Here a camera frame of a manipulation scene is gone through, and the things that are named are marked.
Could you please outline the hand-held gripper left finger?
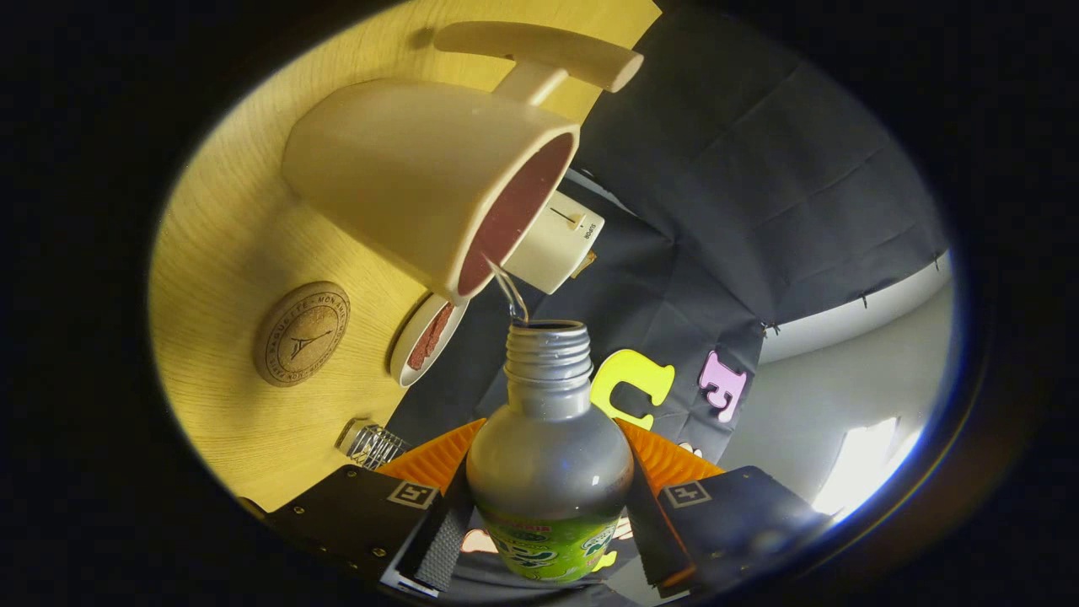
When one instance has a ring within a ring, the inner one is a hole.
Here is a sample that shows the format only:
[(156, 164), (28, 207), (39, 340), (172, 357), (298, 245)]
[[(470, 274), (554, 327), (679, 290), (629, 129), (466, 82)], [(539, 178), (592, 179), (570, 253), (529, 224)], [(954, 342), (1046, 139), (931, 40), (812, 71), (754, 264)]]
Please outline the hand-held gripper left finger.
[(448, 591), (475, 503), (466, 460), (484, 419), (375, 469), (346, 464), (279, 508), (240, 499), (258, 521), (364, 583), (411, 595)]

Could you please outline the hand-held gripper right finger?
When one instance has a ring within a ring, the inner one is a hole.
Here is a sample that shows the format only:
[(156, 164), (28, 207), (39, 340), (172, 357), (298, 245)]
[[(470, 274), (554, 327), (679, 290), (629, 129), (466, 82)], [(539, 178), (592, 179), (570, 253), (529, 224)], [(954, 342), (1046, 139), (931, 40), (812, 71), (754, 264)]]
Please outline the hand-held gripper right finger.
[(728, 591), (832, 526), (756, 466), (723, 471), (660, 434), (616, 424), (633, 457), (625, 510), (645, 579), (659, 591)]

